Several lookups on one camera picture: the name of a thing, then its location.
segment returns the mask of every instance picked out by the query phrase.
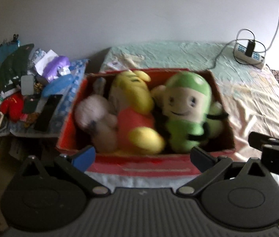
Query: purple bag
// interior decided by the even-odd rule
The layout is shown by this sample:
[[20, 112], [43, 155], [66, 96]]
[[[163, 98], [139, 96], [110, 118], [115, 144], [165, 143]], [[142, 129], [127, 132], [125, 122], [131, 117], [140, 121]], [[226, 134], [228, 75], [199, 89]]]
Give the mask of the purple bag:
[[44, 77], [48, 82], [52, 82], [54, 77], [57, 76], [57, 70], [65, 66], [70, 66], [69, 59], [66, 56], [55, 57], [46, 65], [45, 69], [43, 70], [42, 77]]

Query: wall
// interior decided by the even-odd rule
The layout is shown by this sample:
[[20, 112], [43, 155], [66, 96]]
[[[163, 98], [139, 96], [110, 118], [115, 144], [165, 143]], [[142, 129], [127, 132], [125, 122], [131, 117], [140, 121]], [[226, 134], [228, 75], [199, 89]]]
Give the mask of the wall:
[[[0, 42], [18, 33], [23, 44], [91, 57], [96, 70], [104, 49], [129, 42], [227, 42], [249, 28], [268, 45], [278, 9], [279, 0], [0, 0]], [[279, 69], [279, 35], [267, 62]]]

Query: green hat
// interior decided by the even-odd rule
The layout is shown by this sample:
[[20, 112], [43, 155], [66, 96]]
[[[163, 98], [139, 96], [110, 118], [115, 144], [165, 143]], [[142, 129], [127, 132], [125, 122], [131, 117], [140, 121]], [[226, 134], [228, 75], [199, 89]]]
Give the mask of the green hat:
[[166, 87], [186, 87], [198, 91], [205, 96], [211, 96], [212, 94], [211, 86], [203, 77], [188, 71], [181, 71], [170, 77], [166, 82]]

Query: power strip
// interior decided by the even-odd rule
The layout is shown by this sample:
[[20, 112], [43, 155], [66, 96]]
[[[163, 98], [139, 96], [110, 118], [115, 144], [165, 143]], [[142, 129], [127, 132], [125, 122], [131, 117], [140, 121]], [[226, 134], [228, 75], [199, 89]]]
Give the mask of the power strip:
[[246, 49], [246, 47], [237, 43], [235, 48], [235, 57], [259, 69], [263, 69], [265, 64], [265, 58], [256, 52], [253, 52], [252, 56], [248, 57], [245, 55]]

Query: red cardboard box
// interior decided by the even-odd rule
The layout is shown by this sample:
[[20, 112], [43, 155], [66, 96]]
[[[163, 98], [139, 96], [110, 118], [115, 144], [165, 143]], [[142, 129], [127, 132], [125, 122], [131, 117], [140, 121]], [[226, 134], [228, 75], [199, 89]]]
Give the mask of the red cardboard box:
[[[149, 89], [164, 84], [168, 78], [181, 70], [188, 71], [188, 69], [143, 69], [143, 71], [151, 77], [151, 82], [147, 83]], [[90, 74], [82, 81], [72, 110], [66, 118], [56, 146], [61, 153], [72, 155], [91, 144], [90, 136], [79, 129], [75, 124], [74, 111], [76, 105], [92, 93], [92, 85], [98, 77], [104, 77], [106, 79], [104, 96], [108, 95], [111, 83], [118, 73], [119, 72], [114, 71]], [[199, 71], [197, 73], [204, 77], [210, 84], [212, 95], [224, 106], [212, 73], [210, 71]], [[211, 155], [215, 157], [220, 155], [228, 156], [234, 153], [234, 136], [228, 120], [224, 121], [224, 126], [223, 133], [218, 138], [210, 140], [208, 145], [204, 148], [204, 150], [211, 152]], [[97, 154], [95, 163], [88, 171], [144, 177], [186, 176], [200, 173], [190, 162], [189, 154], [161, 154], [156, 156], [128, 157]]]

